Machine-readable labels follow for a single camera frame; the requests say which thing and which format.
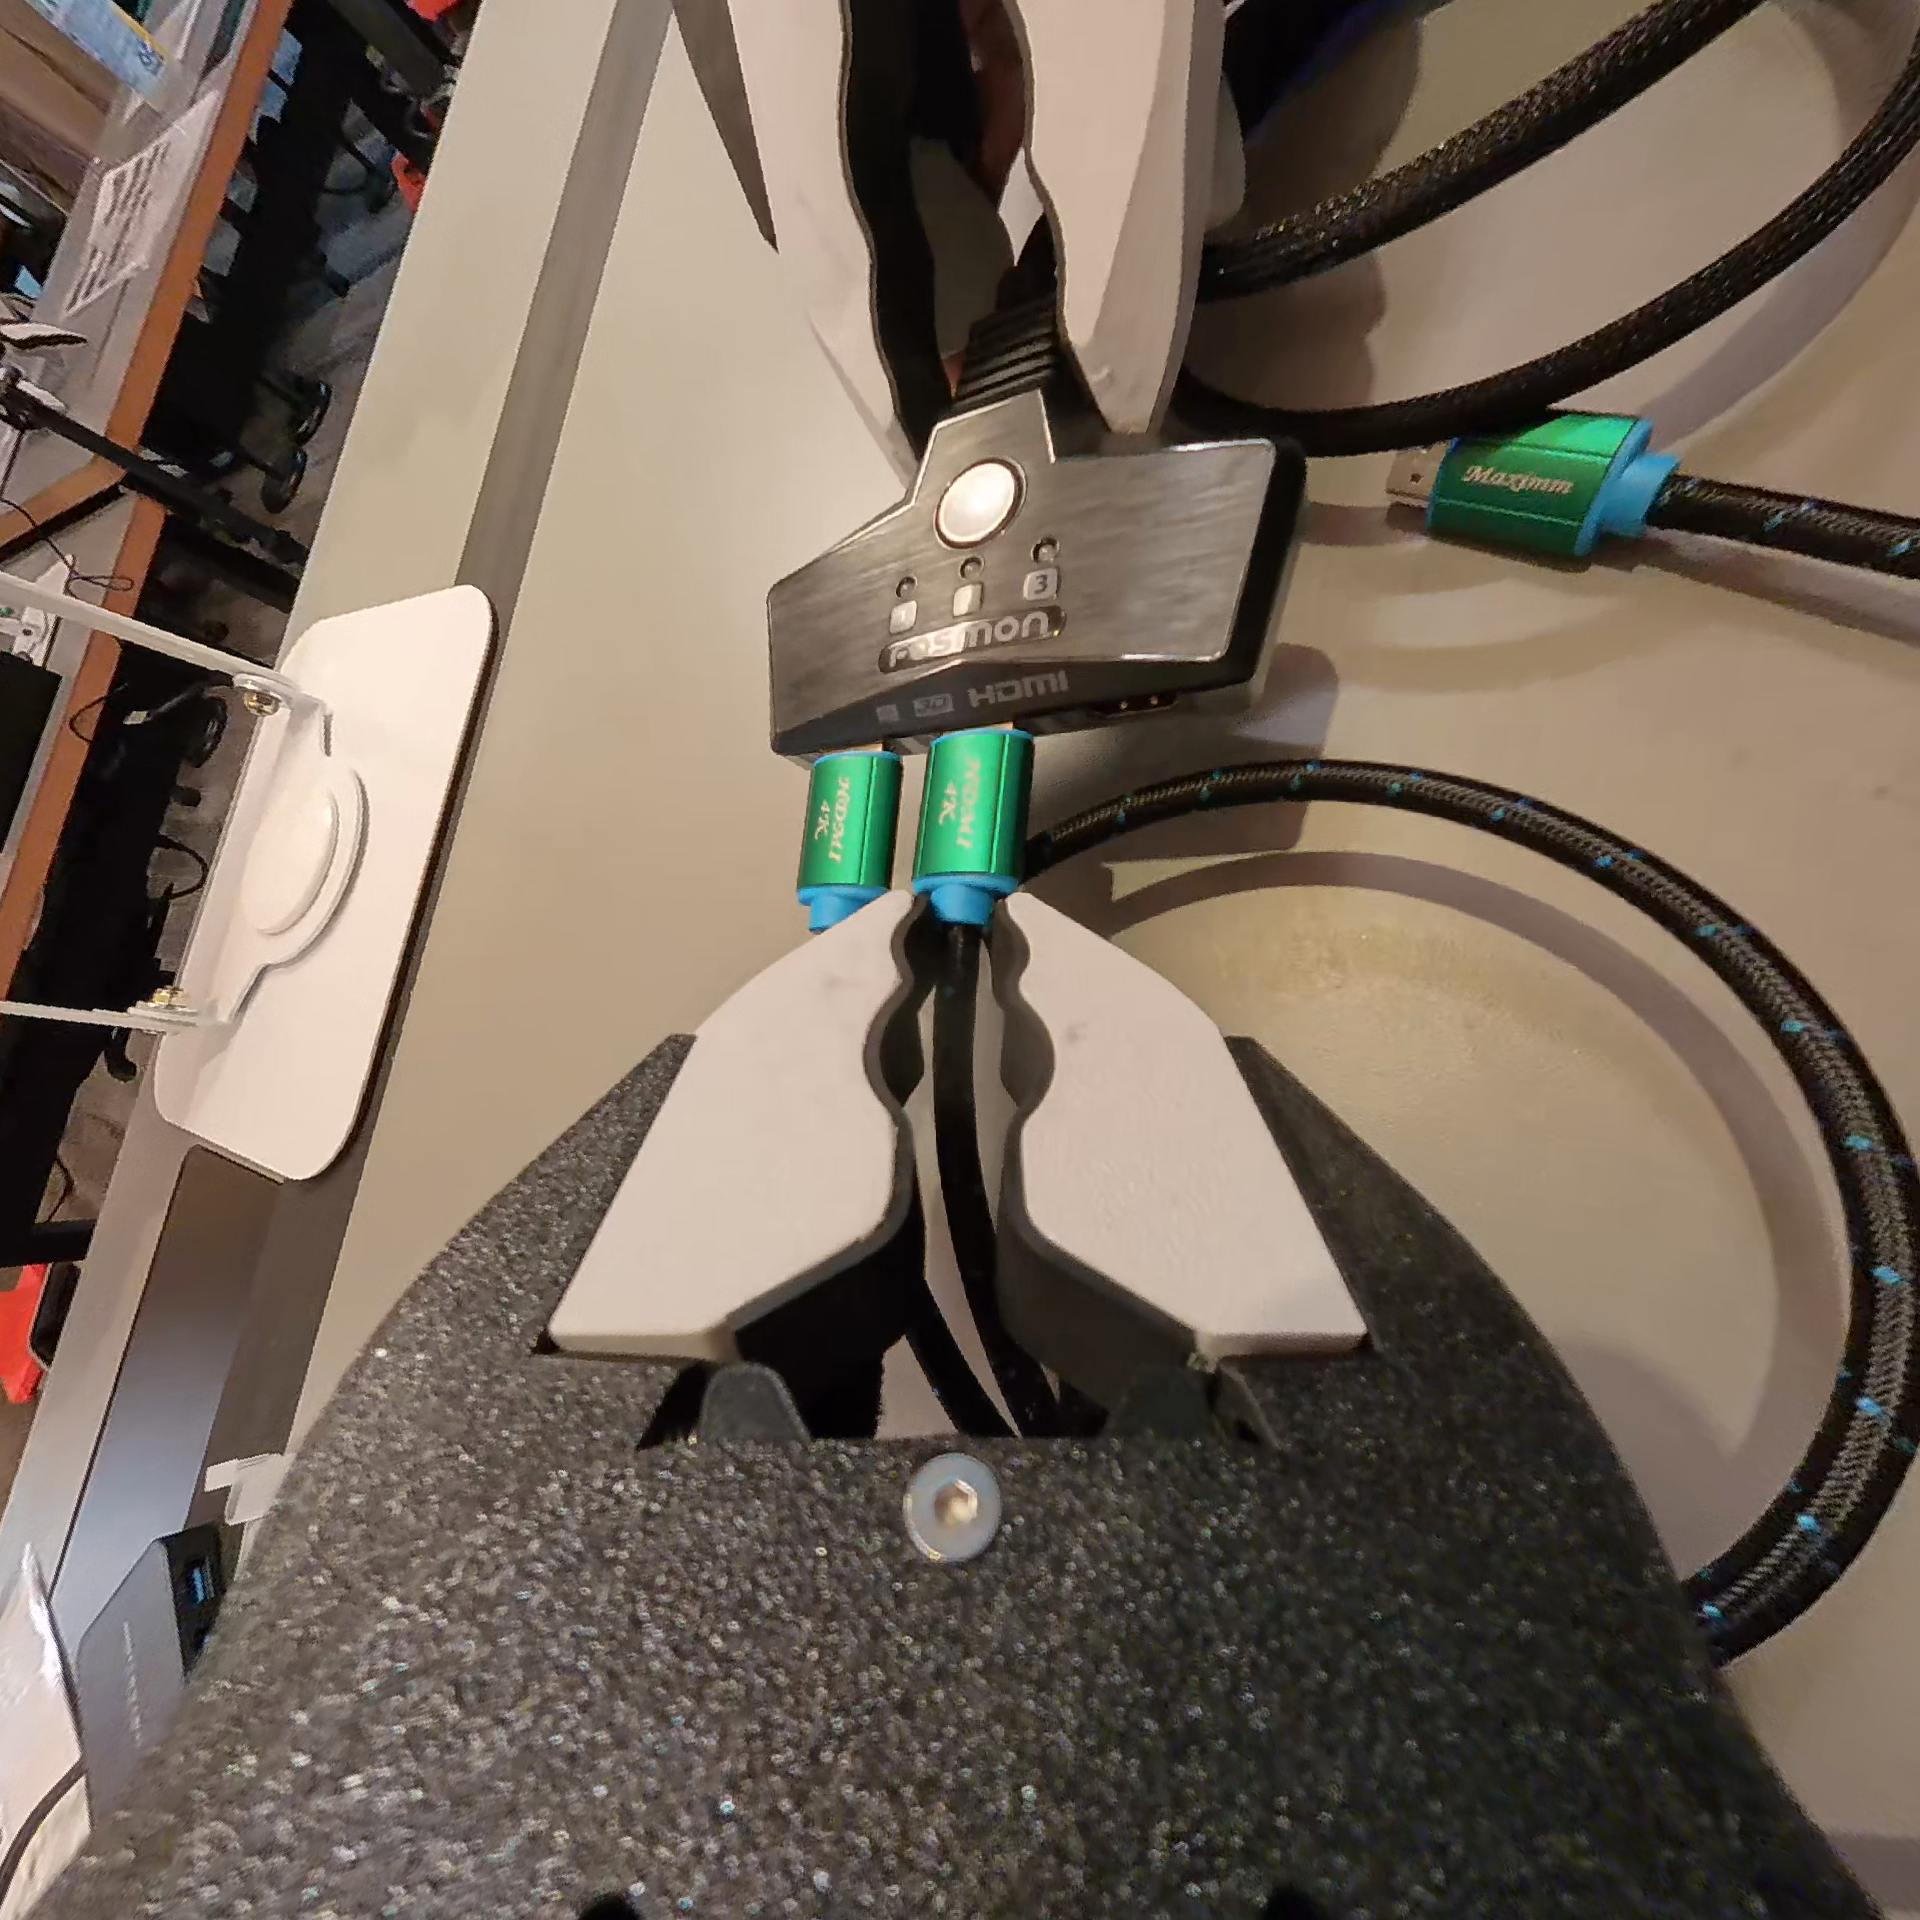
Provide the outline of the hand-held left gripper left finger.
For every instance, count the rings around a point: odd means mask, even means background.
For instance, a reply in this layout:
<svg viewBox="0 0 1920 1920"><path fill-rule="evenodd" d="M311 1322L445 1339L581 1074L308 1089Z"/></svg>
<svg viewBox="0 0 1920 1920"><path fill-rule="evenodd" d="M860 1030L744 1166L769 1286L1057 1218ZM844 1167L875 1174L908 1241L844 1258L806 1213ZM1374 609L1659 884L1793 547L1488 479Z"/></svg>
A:
<svg viewBox="0 0 1920 1920"><path fill-rule="evenodd" d="M916 1204L883 1076L916 898L879 898L704 1021L550 1339L567 1357L732 1361L826 1302Z"/></svg>

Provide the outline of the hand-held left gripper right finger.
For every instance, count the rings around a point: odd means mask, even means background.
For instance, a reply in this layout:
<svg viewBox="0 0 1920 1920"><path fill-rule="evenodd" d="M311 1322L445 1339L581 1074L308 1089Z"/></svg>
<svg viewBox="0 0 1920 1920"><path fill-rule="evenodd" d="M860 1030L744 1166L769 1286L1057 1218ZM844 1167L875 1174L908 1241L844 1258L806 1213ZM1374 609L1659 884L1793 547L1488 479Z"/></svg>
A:
<svg viewBox="0 0 1920 1920"><path fill-rule="evenodd" d="M997 1312L1097 1408L1142 1366L1350 1357L1365 1307L1224 1030L1043 898L993 917Z"/></svg>

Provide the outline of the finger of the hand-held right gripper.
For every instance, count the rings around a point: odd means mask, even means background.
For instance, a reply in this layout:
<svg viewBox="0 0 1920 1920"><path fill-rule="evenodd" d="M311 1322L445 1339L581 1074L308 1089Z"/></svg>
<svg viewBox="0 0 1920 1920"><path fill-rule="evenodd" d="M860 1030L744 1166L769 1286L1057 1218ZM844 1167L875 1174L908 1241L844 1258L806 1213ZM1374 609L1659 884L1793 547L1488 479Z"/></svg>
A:
<svg viewBox="0 0 1920 1920"><path fill-rule="evenodd" d="M865 427L916 460L951 408L914 149L944 31L899 0L680 0L678 27L758 230Z"/></svg>
<svg viewBox="0 0 1920 1920"><path fill-rule="evenodd" d="M1238 207L1246 149L1220 0L1014 0L1021 80L997 319L1036 311L1069 448L1163 432L1205 230Z"/></svg>

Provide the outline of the black brushed switch box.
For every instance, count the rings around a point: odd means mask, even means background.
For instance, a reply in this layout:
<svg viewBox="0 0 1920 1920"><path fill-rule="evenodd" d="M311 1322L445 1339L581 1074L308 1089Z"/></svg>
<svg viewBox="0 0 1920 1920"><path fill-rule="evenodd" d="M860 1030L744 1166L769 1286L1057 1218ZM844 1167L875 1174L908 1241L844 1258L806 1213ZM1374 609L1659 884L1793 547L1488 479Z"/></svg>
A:
<svg viewBox="0 0 1920 1920"><path fill-rule="evenodd" d="M1103 730L1259 682L1310 507L1269 432L1112 432L1029 237L908 496L769 591L773 750Z"/></svg>

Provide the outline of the black hub with blue port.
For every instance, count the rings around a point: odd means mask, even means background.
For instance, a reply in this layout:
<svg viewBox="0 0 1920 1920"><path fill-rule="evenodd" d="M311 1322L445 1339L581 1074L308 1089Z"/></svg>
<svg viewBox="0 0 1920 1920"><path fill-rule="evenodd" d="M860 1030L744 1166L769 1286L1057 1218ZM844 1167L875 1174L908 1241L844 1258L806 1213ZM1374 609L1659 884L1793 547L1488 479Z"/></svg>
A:
<svg viewBox="0 0 1920 1920"><path fill-rule="evenodd" d="M222 1619L240 1528L163 1534L101 1603L73 1651L88 1813L101 1822L170 1733L187 1674Z"/></svg>

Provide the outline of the white rounded plate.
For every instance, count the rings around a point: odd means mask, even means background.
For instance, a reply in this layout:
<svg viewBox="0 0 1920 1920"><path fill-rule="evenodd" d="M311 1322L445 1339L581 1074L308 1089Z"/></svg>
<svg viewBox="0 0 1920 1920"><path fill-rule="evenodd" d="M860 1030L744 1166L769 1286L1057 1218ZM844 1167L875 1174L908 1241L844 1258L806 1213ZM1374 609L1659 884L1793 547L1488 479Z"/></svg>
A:
<svg viewBox="0 0 1920 1920"><path fill-rule="evenodd" d="M252 985L240 1026L155 1041L164 1129L274 1179L319 1179L368 1094L452 779L495 659L471 584L311 622L278 670L325 734L256 717L179 991Z"/></svg>

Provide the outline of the black tripod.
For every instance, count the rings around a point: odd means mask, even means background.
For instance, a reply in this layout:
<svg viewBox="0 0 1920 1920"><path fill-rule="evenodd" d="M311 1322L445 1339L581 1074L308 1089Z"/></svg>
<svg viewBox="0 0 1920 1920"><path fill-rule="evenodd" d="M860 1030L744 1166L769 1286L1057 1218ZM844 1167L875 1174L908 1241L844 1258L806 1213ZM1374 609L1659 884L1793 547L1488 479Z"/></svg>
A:
<svg viewBox="0 0 1920 1920"><path fill-rule="evenodd" d="M214 537L249 557L262 557L274 567L308 567L308 540L293 540L289 533L252 522L249 511L234 511L222 496L206 496L198 485L179 479L170 467L153 460L137 448L107 438L101 427L88 427L54 390L45 390L37 381L27 381L27 360L45 349L81 349L88 340L54 320L27 320L13 319L0 320L0 421L17 432L51 432L58 448L73 448L93 460L107 460L124 472L124 485L170 511L179 522L187 522L198 537Z"/></svg>

